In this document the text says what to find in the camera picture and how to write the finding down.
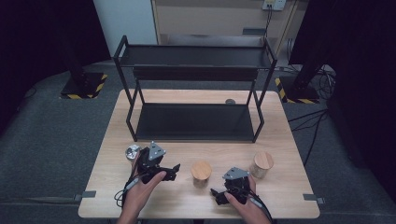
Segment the black shelf rack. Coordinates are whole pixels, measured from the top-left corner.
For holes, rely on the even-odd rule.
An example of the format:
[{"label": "black shelf rack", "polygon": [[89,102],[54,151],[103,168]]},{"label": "black shelf rack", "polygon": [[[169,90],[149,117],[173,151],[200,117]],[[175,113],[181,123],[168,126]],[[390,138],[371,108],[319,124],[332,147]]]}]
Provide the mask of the black shelf rack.
[{"label": "black shelf rack", "polygon": [[[131,45],[123,36],[113,57],[130,109],[126,123],[134,141],[226,140],[255,142],[264,124],[261,105],[276,67],[268,42],[261,47],[209,47]],[[122,68],[129,67],[135,80],[129,91]],[[268,70],[260,96],[254,91],[261,70]],[[168,104],[146,102],[142,80],[241,81],[251,82],[245,104]],[[142,110],[136,131],[131,123],[137,95]],[[254,99],[260,124],[253,131],[248,110]]]}]

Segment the person's right hand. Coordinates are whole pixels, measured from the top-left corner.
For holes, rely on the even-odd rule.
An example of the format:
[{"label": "person's right hand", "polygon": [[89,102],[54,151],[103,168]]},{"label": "person's right hand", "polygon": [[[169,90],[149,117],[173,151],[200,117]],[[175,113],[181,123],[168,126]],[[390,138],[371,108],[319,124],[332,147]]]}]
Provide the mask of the person's right hand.
[{"label": "person's right hand", "polygon": [[[248,176],[248,182],[250,189],[256,193],[256,182],[251,175]],[[241,215],[247,224],[271,224],[270,220],[260,209],[260,207],[258,207],[251,200],[247,200],[245,204],[241,204],[232,194],[225,192],[224,195],[228,202],[232,204],[233,207],[235,207],[239,215]]]}]

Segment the light wood tabletop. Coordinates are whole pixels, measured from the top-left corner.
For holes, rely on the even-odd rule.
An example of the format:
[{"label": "light wood tabletop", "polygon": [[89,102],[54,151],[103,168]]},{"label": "light wood tabletop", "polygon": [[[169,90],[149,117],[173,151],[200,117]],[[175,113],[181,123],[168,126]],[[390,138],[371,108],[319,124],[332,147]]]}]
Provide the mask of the light wood tabletop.
[{"label": "light wood tabletop", "polygon": [[[150,103],[224,103],[234,99],[244,104],[248,91],[143,90]],[[132,124],[137,126],[141,102],[137,97]],[[95,190],[94,198],[83,198],[78,209],[81,217],[119,217],[114,195],[123,189],[131,173],[125,149],[133,144],[148,147],[149,141],[134,142],[125,123],[129,102],[120,92],[106,134],[99,150],[87,191]],[[257,108],[249,105],[254,131],[259,123]],[[257,194],[273,218],[316,218],[316,201],[306,201],[304,194],[313,194],[294,142],[285,112],[276,92],[268,91],[262,103],[264,126],[256,141],[251,142],[175,142],[155,141],[166,150],[162,167],[181,164],[175,181],[163,181],[152,192],[140,218],[241,218],[229,204],[217,205],[210,189],[225,190],[222,176],[233,166],[247,170],[257,152],[268,152],[274,166],[264,179],[256,179]],[[207,161],[212,169],[204,188],[193,185],[191,166]]]}]

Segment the wooden lid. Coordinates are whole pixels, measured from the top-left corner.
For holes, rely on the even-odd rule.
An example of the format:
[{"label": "wooden lid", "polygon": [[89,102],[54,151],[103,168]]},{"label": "wooden lid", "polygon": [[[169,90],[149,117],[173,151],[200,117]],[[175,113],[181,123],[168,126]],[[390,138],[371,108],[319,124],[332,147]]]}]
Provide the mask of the wooden lid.
[{"label": "wooden lid", "polygon": [[254,162],[262,169],[268,170],[274,166],[274,160],[268,152],[258,152],[254,156]]},{"label": "wooden lid", "polygon": [[195,179],[206,180],[212,174],[212,167],[207,161],[197,161],[191,167],[191,174]]}]

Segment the white wall outlet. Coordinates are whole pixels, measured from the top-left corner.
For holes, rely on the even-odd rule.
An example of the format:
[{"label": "white wall outlet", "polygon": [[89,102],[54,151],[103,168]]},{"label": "white wall outlet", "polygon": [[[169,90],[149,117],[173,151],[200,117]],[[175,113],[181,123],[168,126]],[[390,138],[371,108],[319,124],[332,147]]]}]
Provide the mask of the white wall outlet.
[{"label": "white wall outlet", "polygon": [[287,0],[265,0],[262,4],[262,10],[269,10],[270,7],[274,11],[281,11],[286,5]]}]

